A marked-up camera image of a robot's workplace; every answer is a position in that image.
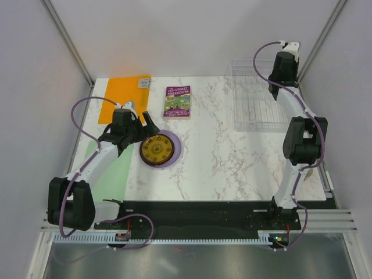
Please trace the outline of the purple plastic plate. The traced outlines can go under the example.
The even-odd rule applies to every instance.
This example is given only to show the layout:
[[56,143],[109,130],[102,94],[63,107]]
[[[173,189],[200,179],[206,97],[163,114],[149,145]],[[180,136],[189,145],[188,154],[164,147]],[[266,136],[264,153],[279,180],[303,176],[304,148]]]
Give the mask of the purple plastic plate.
[[164,134],[164,135],[169,136],[170,139],[174,142],[174,146],[175,146],[174,155],[167,163],[161,164],[160,166],[149,166],[154,169],[164,169],[164,168],[168,168],[171,165],[175,164],[175,162],[181,157],[183,147],[182,147],[181,140],[175,133],[168,131],[168,130],[160,130],[158,134]]

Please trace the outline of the yellow brown patterned plate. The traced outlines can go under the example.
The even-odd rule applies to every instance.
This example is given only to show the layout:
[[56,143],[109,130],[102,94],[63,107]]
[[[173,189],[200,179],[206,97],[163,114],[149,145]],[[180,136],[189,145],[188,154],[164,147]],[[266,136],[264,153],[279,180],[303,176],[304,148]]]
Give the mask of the yellow brown patterned plate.
[[174,151],[174,142],[164,134],[157,134],[143,140],[139,147],[139,155],[148,166],[167,163],[174,155]]

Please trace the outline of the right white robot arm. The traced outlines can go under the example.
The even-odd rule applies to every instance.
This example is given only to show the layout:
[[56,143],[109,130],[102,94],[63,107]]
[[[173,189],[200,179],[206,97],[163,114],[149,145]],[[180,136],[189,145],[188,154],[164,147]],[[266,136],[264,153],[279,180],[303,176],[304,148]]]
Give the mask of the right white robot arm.
[[280,51],[269,75],[269,93],[290,118],[282,146],[286,158],[284,174],[272,198],[271,211],[266,214],[267,224],[275,229],[281,228],[287,217],[295,214],[296,196],[306,171],[317,167],[324,157],[328,121],[317,117],[305,104],[298,88],[297,71],[296,55]]

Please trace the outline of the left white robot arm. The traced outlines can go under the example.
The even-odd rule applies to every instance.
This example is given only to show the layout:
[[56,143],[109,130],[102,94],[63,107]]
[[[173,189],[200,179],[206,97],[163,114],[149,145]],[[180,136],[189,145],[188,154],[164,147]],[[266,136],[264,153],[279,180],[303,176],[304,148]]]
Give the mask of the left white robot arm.
[[93,224],[108,221],[114,228],[127,224],[127,213],[116,201],[94,200],[92,190],[105,170],[131,144],[159,133],[147,111],[139,118],[132,109],[115,109],[112,122],[98,138],[98,146],[88,158],[65,177],[49,183],[47,220],[60,228],[86,231]]

